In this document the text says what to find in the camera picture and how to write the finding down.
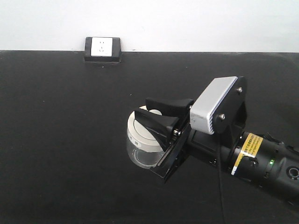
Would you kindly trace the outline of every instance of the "electrical outlet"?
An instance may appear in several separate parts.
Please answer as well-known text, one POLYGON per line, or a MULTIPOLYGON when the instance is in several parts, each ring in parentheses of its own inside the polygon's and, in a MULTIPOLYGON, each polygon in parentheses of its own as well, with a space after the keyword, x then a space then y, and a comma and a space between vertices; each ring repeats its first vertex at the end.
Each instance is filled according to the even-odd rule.
POLYGON ((111 37, 93 37, 91 56, 112 56, 112 38, 111 37))
POLYGON ((85 62, 121 62, 121 39, 119 37, 87 37, 85 62))

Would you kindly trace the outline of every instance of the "white outlet cover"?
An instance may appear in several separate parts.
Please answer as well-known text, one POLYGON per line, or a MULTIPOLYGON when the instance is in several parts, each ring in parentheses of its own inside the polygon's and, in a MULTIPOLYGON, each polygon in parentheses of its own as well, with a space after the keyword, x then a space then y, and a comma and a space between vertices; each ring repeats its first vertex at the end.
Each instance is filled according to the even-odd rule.
POLYGON ((112 38, 110 37, 93 37, 91 56, 112 56, 112 38))

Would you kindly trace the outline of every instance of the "black cable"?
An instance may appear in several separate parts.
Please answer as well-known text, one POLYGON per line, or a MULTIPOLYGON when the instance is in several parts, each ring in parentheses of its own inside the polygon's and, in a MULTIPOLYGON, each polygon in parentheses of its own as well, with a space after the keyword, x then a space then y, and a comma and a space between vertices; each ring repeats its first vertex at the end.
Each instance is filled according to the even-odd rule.
POLYGON ((221 170, 221 143, 220 137, 217 136, 218 146, 217 146, 217 167, 218 167, 218 187, 220 193, 220 202, 221 202, 221 214, 223 224, 226 224, 225 213, 224 213, 224 197, 223 197, 223 185, 222 185, 222 170, 221 170))

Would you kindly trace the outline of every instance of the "black table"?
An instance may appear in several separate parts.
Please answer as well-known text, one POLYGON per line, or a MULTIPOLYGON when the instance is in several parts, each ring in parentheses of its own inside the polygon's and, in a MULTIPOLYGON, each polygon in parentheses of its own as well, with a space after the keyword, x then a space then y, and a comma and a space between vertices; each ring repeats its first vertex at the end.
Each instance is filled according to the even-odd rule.
MULTIPOLYGON (((246 130, 299 145, 299 54, 0 52, 0 223, 221 223, 217 169, 195 158, 163 184, 126 152, 146 97, 196 99, 214 77, 248 80, 246 130)), ((299 212, 223 175, 228 224, 299 223, 299 212)))

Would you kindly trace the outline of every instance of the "bolt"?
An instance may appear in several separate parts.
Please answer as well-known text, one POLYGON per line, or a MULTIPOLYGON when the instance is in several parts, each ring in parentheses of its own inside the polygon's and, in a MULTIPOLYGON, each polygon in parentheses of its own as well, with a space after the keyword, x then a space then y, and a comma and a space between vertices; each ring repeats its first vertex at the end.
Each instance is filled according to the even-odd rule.
POLYGON ((173 130, 173 134, 174 134, 175 136, 180 136, 180 135, 181 135, 181 132, 180 132, 178 129, 174 129, 174 130, 173 130))
POLYGON ((216 159, 214 159, 213 161, 209 161, 209 163, 211 163, 212 165, 216 165, 217 164, 217 160, 216 159))
POLYGON ((238 93, 241 93, 243 91, 242 87, 239 87, 238 89, 236 89, 238 93))
POLYGON ((221 120, 224 120, 224 119, 225 119, 225 114, 223 114, 223 113, 222 113, 222 114, 219 114, 218 117, 219 117, 221 120))

